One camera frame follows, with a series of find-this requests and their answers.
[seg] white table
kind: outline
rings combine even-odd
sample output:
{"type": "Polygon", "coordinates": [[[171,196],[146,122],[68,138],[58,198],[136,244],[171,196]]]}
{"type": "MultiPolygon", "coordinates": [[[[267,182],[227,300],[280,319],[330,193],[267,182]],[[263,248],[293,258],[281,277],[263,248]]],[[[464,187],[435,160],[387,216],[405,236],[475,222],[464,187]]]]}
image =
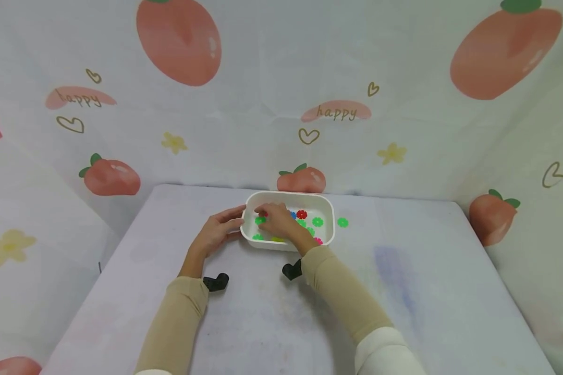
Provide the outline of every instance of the white table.
{"type": "MultiPolygon", "coordinates": [[[[152,317],[207,216],[253,190],[160,185],[89,293],[43,375],[131,374],[152,317]]],[[[429,375],[554,375],[459,206],[326,194],[332,249],[382,304],[429,375]]],[[[211,293],[191,374],[353,373],[354,348],[304,277],[297,253],[228,245],[205,275],[211,293]]]]}

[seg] hand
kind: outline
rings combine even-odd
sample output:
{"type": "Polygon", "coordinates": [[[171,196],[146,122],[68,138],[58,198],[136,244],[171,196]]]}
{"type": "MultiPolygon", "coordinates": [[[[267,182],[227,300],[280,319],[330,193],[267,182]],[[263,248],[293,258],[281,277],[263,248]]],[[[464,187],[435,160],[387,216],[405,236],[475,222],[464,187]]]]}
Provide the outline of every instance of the hand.
{"type": "Polygon", "coordinates": [[[273,234],[275,237],[290,238],[291,234],[302,228],[294,220],[285,204],[264,204],[254,209],[259,216],[267,214],[267,220],[259,224],[259,228],[273,234]]]}
{"type": "Polygon", "coordinates": [[[264,204],[254,209],[259,216],[265,216],[267,220],[259,224],[259,228],[273,234],[275,237],[287,238],[294,244],[301,256],[319,243],[311,234],[303,228],[294,218],[285,204],[264,204]]]}
{"type": "Polygon", "coordinates": [[[214,214],[207,219],[188,249],[179,276],[201,278],[205,259],[225,242],[242,237],[239,228],[243,224],[243,219],[240,217],[244,209],[246,205],[241,205],[214,214]]]}

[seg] black clamp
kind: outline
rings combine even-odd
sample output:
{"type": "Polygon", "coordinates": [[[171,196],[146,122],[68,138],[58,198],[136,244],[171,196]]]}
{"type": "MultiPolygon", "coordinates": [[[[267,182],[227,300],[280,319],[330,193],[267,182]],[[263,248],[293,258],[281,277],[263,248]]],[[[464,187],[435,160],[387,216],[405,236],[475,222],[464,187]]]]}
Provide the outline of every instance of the black clamp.
{"type": "Polygon", "coordinates": [[[203,277],[202,282],[205,283],[209,292],[218,292],[227,288],[227,283],[229,283],[229,276],[226,273],[219,273],[217,279],[212,277],[203,277]]]}
{"type": "Polygon", "coordinates": [[[296,279],[296,277],[302,275],[302,265],[300,259],[294,264],[291,265],[290,263],[283,266],[281,272],[288,278],[288,280],[292,281],[296,279]]]}

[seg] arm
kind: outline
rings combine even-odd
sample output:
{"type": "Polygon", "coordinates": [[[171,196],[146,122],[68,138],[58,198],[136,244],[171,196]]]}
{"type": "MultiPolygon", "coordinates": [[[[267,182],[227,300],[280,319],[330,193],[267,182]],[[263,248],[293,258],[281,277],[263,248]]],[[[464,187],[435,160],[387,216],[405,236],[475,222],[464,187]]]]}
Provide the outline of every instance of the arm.
{"type": "Polygon", "coordinates": [[[215,214],[206,221],[186,254],[177,279],[167,287],[164,299],[148,329],[136,375],[186,375],[194,337],[208,302],[208,289],[202,282],[207,257],[223,243],[239,237],[239,218],[246,206],[215,214]]]}
{"type": "Polygon", "coordinates": [[[187,374],[194,336],[206,310],[208,289],[202,279],[180,276],[167,287],[152,320],[138,358],[135,373],[151,375],[187,374]]]}
{"type": "Polygon", "coordinates": [[[377,328],[393,326],[377,301],[327,246],[319,246],[302,227],[290,240],[302,255],[302,273],[308,284],[329,304],[355,344],[377,328]]]}
{"type": "Polygon", "coordinates": [[[288,238],[302,256],[302,273],[357,345],[355,370],[359,375],[425,375],[384,310],[352,272],[292,218],[285,205],[257,207],[268,220],[259,225],[275,236],[288,238]]]}

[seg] fabric backdrop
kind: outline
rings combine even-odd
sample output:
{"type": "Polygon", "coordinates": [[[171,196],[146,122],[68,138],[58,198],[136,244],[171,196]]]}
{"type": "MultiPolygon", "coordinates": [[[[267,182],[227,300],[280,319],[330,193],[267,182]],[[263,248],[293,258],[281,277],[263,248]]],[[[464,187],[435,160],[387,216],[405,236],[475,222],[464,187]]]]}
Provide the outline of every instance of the fabric backdrop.
{"type": "Polygon", "coordinates": [[[563,375],[563,0],[0,1],[0,366],[160,183],[457,201],[563,375]]]}

